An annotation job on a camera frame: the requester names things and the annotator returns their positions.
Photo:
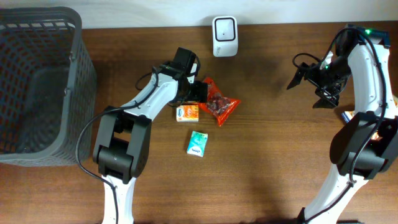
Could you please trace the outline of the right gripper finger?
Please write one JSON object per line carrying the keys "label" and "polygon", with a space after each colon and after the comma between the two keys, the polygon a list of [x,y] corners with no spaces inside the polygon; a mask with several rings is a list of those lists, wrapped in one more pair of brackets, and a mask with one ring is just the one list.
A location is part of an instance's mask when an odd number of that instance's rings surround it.
{"label": "right gripper finger", "polygon": [[299,85],[300,82],[302,81],[303,76],[304,76],[303,73],[295,73],[293,79],[288,84],[287,89],[289,90],[289,89]]}
{"label": "right gripper finger", "polygon": [[313,109],[333,109],[336,108],[339,104],[339,100],[337,98],[320,98],[313,106]]}

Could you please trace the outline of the orange tissue pack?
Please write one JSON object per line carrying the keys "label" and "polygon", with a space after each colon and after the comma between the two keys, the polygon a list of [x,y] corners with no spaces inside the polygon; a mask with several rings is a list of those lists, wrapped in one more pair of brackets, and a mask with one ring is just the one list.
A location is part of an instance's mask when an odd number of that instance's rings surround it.
{"label": "orange tissue pack", "polygon": [[176,108],[177,122],[198,122],[199,107],[198,105],[181,105]]}

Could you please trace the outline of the red candy bag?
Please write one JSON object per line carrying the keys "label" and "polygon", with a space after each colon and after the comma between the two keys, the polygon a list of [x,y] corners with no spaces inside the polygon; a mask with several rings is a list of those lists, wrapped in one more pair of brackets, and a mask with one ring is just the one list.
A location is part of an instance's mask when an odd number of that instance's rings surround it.
{"label": "red candy bag", "polygon": [[205,78],[204,82],[208,85],[207,102],[199,103],[198,106],[204,112],[212,114],[221,127],[241,100],[225,97],[210,77]]}

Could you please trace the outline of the teal tissue pack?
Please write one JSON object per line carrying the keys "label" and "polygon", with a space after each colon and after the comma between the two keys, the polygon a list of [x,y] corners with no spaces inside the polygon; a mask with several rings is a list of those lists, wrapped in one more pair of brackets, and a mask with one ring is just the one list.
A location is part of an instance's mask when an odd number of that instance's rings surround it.
{"label": "teal tissue pack", "polygon": [[190,141],[188,143],[187,154],[203,157],[207,140],[207,134],[193,131],[190,137]]}

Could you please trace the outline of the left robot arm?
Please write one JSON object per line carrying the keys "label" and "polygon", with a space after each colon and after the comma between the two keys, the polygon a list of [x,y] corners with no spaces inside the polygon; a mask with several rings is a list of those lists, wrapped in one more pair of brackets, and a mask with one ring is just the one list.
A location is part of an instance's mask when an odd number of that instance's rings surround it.
{"label": "left robot arm", "polygon": [[149,157],[152,122],[170,103],[206,100],[206,83],[195,80],[199,70],[198,63],[165,63],[131,101],[102,112],[93,161],[104,183],[103,223],[133,223],[134,186]]}

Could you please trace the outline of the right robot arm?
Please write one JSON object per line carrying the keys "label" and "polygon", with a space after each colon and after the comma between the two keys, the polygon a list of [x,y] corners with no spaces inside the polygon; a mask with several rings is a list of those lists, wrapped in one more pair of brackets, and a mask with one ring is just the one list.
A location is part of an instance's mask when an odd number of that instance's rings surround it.
{"label": "right robot arm", "polygon": [[297,223],[337,223],[355,193],[397,159],[397,107],[391,90],[386,31],[352,24],[342,28],[323,58],[297,65],[288,88],[308,80],[319,100],[314,108],[336,108],[350,78],[353,117],[330,145],[331,168],[318,195]]}

